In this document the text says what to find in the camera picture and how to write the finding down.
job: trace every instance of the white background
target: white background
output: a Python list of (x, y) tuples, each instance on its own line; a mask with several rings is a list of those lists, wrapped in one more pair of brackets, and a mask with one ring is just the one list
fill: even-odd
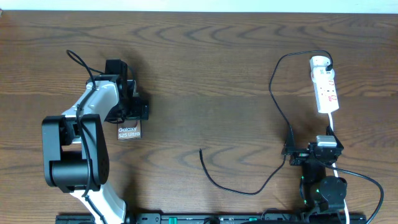
[(0, 0), (3, 10), (398, 13), (398, 0)]

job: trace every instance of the white power strip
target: white power strip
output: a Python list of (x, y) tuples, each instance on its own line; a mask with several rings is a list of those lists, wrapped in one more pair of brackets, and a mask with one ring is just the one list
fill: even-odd
[(315, 89), (315, 98), (319, 113), (331, 113), (338, 109), (337, 92), (335, 86), (335, 71), (326, 70), (330, 59), (324, 56), (314, 56), (310, 60), (311, 79)]

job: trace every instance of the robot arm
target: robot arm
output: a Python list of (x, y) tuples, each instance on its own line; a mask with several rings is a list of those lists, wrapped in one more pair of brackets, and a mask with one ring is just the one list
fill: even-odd
[[(107, 182), (109, 157), (102, 124), (126, 119), (148, 119), (148, 104), (136, 93), (136, 83), (127, 79), (127, 65), (121, 60), (107, 60), (106, 75), (91, 80), (80, 99), (61, 116), (48, 116), (42, 123), (44, 172), (49, 186), (59, 187), (79, 199), (92, 213), (96, 224), (128, 223), (131, 217), (126, 203)], [(88, 163), (85, 150), (63, 151), (62, 146), (81, 144), (76, 112), (81, 106), (79, 122), (90, 153), (91, 184), (87, 186)]]

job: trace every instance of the wooden table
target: wooden table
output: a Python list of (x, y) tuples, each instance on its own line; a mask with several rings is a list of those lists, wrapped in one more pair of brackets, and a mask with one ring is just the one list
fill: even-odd
[[(375, 223), (398, 219), (395, 15), (6, 11), (0, 49), (0, 223), (54, 223), (59, 213), (86, 213), (43, 175), (41, 122), (71, 107), (88, 79), (66, 49), (99, 70), (107, 58), (136, 69), (150, 118), (137, 141), (117, 141), (116, 126), (104, 124), (108, 181), (137, 210), (167, 213), (304, 206), (299, 167), (286, 165), (248, 197), (214, 187), (198, 151), (221, 185), (257, 190), (282, 162), (287, 130), (268, 92), (276, 62), (290, 52), (328, 50), (340, 102), (335, 131), (345, 146), (338, 165), (384, 187)], [(285, 59), (272, 86), (301, 145), (328, 124), (316, 111), (310, 57)], [(341, 176), (349, 210), (370, 216), (377, 187)]]

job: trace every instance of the white plastic part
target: white plastic part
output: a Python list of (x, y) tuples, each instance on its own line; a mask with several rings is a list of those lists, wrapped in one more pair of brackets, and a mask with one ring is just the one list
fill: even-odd
[[(96, 91), (88, 98), (86, 103), (83, 105), (83, 110), (81, 111), (84, 114), (99, 114), (101, 118), (101, 124), (104, 123), (106, 116), (109, 111), (117, 105), (119, 102), (119, 92), (115, 83), (110, 81), (95, 81)], [(79, 100), (69, 109), (62, 113), (67, 118), (75, 118), (77, 104), (84, 99), (84, 97), (91, 91), (91, 87), (93, 83), (87, 83), (86, 91), (82, 94)], [(81, 143), (80, 138), (76, 138), (73, 140), (74, 144)]]
[(324, 56), (314, 56), (310, 60), (311, 79), (315, 90), (319, 113), (331, 113), (338, 106), (337, 92), (335, 86), (335, 71), (326, 71), (330, 65), (330, 59)]
[[(83, 192), (84, 190), (75, 190), (70, 194), (79, 199), (91, 214), (94, 215), (96, 224), (102, 224), (97, 213), (95, 213), (88, 202), (86, 202), (85, 198), (81, 197)], [(90, 190), (87, 195), (98, 211), (104, 216), (106, 223), (119, 224), (124, 222), (124, 218), (126, 216), (126, 203), (116, 195), (116, 192), (109, 182), (101, 185), (101, 189), (97, 192)]]

